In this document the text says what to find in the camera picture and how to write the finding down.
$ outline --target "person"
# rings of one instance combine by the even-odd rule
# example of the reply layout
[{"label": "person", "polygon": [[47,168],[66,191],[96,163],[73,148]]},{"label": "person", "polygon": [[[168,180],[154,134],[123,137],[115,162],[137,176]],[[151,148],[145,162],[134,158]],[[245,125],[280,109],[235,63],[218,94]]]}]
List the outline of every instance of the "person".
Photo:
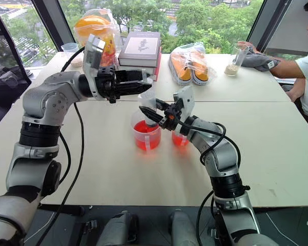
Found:
[{"label": "person", "polygon": [[[304,10],[308,12],[308,2],[304,5]],[[260,53],[251,43],[240,43],[252,47],[255,53]],[[293,87],[286,91],[286,93],[308,123],[308,56],[297,60],[274,58],[280,60],[280,62],[277,66],[270,69],[273,76],[278,78],[296,78]]]}]

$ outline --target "black chair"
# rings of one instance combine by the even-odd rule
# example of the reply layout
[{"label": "black chair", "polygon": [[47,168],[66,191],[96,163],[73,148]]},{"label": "black chair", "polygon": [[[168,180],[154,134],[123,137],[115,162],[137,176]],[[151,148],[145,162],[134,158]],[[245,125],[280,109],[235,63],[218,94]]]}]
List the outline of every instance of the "black chair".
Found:
[{"label": "black chair", "polygon": [[30,84],[16,46],[0,17],[0,121]]}]

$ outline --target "plastic cup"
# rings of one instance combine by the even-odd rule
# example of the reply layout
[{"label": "plastic cup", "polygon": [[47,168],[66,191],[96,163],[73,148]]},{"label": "plastic cup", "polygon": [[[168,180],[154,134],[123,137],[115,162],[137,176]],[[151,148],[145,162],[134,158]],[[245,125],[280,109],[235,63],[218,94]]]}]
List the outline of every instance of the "plastic cup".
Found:
[{"label": "plastic cup", "polygon": [[158,124],[154,127],[149,127],[146,124],[145,115],[141,111],[133,113],[131,127],[138,148],[149,151],[159,145],[161,140],[161,128]]},{"label": "plastic cup", "polygon": [[[155,88],[153,80],[151,78],[146,78],[146,72],[143,70],[143,81],[145,83],[150,83],[152,85],[147,91],[138,95],[138,102],[141,103],[144,107],[149,107],[156,111],[156,97],[155,97]],[[149,126],[155,126],[157,123],[145,116],[145,121]]]},{"label": "plastic cup", "polygon": [[225,69],[225,74],[229,76],[235,76],[243,63],[247,52],[247,45],[240,43],[234,44],[232,53],[230,54],[228,65]]},{"label": "plastic cup", "polygon": [[64,54],[70,58],[76,51],[79,50],[78,44],[77,43],[67,43],[61,46]]},{"label": "plastic cup", "polygon": [[172,142],[176,146],[186,146],[189,143],[186,136],[176,133],[175,131],[172,131],[171,138],[172,138]]}]

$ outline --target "black cable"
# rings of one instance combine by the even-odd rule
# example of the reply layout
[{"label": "black cable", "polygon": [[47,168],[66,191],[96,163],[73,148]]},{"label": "black cable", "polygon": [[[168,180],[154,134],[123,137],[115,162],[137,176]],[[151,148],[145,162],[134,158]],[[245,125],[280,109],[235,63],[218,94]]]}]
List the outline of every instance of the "black cable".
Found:
[{"label": "black cable", "polygon": [[78,117],[79,117],[79,120],[80,120],[80,125],[81,125],[81,156],[80,156],[80,163],[79,163],[79,167],[78,167],[78,170],[76,172],[76,175],[74,177],[74,180],[70,186],[70,188],[68,189],[68,191],[66,192],[66,195],[60,205],[60,207],[58,208],[56,214],[55,214],[55,217],[54,219],[51,221],[50,225],[46,228],[46,230],[44,231],[44,233],[42,234],[41,238],[39,239],[39,241],[36,243],[36,246],[39,246],[43,239],[45,239],[46,235],[48,234],[48,232],[50,231],[51,227],[53,226],[53,224],[56,222],[58,216],[60,215],[64,205],[65,205],[65,202],[71,192],[71,190],[73,189],[73,186],[76,182],[76,180],[78,179],[78,176],[80,174],[80,171],[81,171],[81,167],[82,167],[82,161],[83,161],[83,154],[84,154],[84,127],[83,127],[83,121],[82,121],[82,118],[81,118],[81,115],[79,113],[79,110],[78,110],[78,107],[76,106],[76,103],[74,103],[74,107],[75,107],[75,111],[76,113],[78,114]]},{"label": "black cable", "polygon": [[[79,49],[78,51],[76,51],[75,54],[73,54],[73,56],[71,56],[71,58],[69,58],[69,60],[65,63],[65,65],[63,66],[61,72],[64,72],[66,70],[66,68],[70,65],[71,61],[78,55],[80,54],[82,51],[84,51],[84,48],[85,47],[82,47],[81,49]],[[81,125],[81,156],[80,156],[80,162],[79,162],[79,167],[78,167],[78,170],[75,174],[75,177],[73,179],[73,182],[72,184],[70,185],[70,188],[67,190],[66,194],[65,194],[65,197],[61,203],[61,205],[59,206],[59,208],[57,209],[57,212],[55,214],[55,217],[53,218],[53,220],[51,221],[50,225],[46,228],[46,230],[44,231],[44,233],[42,234],[41,238],[39,239],[39,241],[36,243],[36,246],[40,246],[42,241],[45,239],[45,237],[47,236],[48,232],[50,231],[50,229],[52,228],[53,224],[56,222],[58,216],[60,215],[64,205],[65,205],[65,202],[71,192],[71,190],[73,189],[74,187],[74,184],[76,183],[78,177],[79,177],[79,174],[80,174],[80,171],[81,171],[81,167],[82,167],[82,162],[83,162],[83,154],[84,154],[84,127],[83,127],[83,121],[82,121],[82,118],[81,118],[81,115],[80,115],[80,112],[78,110],[78,107],[76,105],[76,103],[74,103],[74,108],[75,108],[75,111],[79,117],[79,121],[80,121],[80,125]],[[68,172],[69,172],[69,169],[70,169],[70,166],[71,166],[71,153],[69,151],[69,148],[68,148],[68,145],[63,137],[63,135],[60,133],[60,137],[63,141],[63,144],[66,148],[66,152],[67,152],[67,157],[68,157],[68,162],[69,164],[67,165],[67,170],[65,171],[65,174],[64,176],[62,177],[62,179],[60,180],[60,183],[63,182],[63,180],[65,179],[65,177],[67,176]]]},{"label": "black cable", "polygon": [[223,124],[214,122],[214,124],[220,126],[223,129],[222,135],[219,137],[219,139],[212,145],[210,146],[207,150],[205,150],[201,156],[200,156],[200,161],[203,165],[205,165],[204,163],[204,157],[206,156],[207,153],[209,153],[211,150],[213,150],[225,137],[226,135],[226,127]]},{"label": "black cable", "polygon": [[71,58],[69,58],[69,60],[65,63],[65,65],[63,66],[61,72],[64,72],[68,65],[70,65],[71,61],[77,56],[79,55],[82,51],[84,51],[84,47],[82,47],[81,49],[79,49],[78,51],[76,51],[76,53],[73,54],[73,56],[71,56]]},{"label": "black cable", "polygon": [[215,219],[215,213],[214,213],[214,197],[212,197],[211,199],[211,206],[210,206],[210,210],[211,210],[211,215],[212,215],[212,218]]},{"label": "black cable", "polygon": [[[184,122],[180,121],[179,119],[178,119],[178,124],[181,124],[184,127],[187,127],[187,128],[190,128],[190,129],[193,129],[193,130],[196,130],[196,131],[207,132],[207,133],[215,134],[217,136],[222,136],[222,133],[211,131],[211,130],[204,129],[204,128],[193,127],[191,125],[185,124]],[[229,137],[224,136],[223,138],[225,138],[227,141],[229,141],[234,146],[234,148],[236,149],[236,152],[237,152],[237,166],[240,168],[240,165],[241,165],[241,152],[240,152],[240,149],[238,148],[236,143],[233,140],[231,140]]]},{"label": "black cable", "polygon": [[64,181],[64,179],[66,178],[68,172],[70,171],[70,168],[71,168],[71,152],[70,152],[70,149],[68,148],[68,145],[66,143],[66,140],[65,138],[63,137],[62,133],[60,132],[60,138],[64,144],[64,147],[65,147],[65,150],[66,150],[66,154],[67,154],[67,168],[66,168],[66,171],[63,175],[63,177],[61,178],[60,180],[60,184]]},{"label": "black cable", "polygon": [[199,246],[203,246],[201,238],[200,238],[200,229],[199,229],[202,209],[203,209],[206,201],[212,196],[213,193],[214,193],[214,191],[210,191],[210,193],[204,198],[204,200],[201,203],[201,205],[199,207],[199,210],[197,212],[197,218],[196,218],[196,239],[197,239],[197,242],[199,243]]}]

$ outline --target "floor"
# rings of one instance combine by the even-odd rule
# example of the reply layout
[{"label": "floor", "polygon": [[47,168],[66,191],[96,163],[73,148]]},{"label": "floor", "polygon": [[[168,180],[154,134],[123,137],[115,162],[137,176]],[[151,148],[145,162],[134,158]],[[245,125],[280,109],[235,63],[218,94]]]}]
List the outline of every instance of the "floor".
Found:
[{"label": "floor", "polygon": [[[171,244],[171,236],[168,232],[169,215],[175,209],[182,209],[188,214],[192,223],[195,225],[198,210],[195,207],[93,206],[85,208],[86,213],[82,217],[74,217],[66,214],[60,215],[42,245],[75,245],[70,241],[74,226],[77,227],[82,222],[97,220],[100,227],[99,231],[101,231],[113,215],[123,210],[128,210],[131,213],[136,213],[139,217],[139,244],[168,246]],[[278,229],[287,237],[300,246],[308,245],[308,225],[306,225],[308,221],[308,207],[286,208],[271,211],[268,214]],[[46,224],[51,215],[52,212],[38,210],[26,239]],[[257,218],[262,234],[270,237],[279,245],[295,245],[276,230],[265,213],[257,213]],[[207,234],[208,228],[212,228],[213,226],[214,221],[210,215],[210,211],[205,208],[200,220],[203,245],[215,245],[214,241]],[[35,245],[43,231],[42,229],[39,233],[27,240],[25,245]],[[98,235],[99,232],[96,230],[93,230],[92,233],[84,234],[80,245],[95,245]]]}]

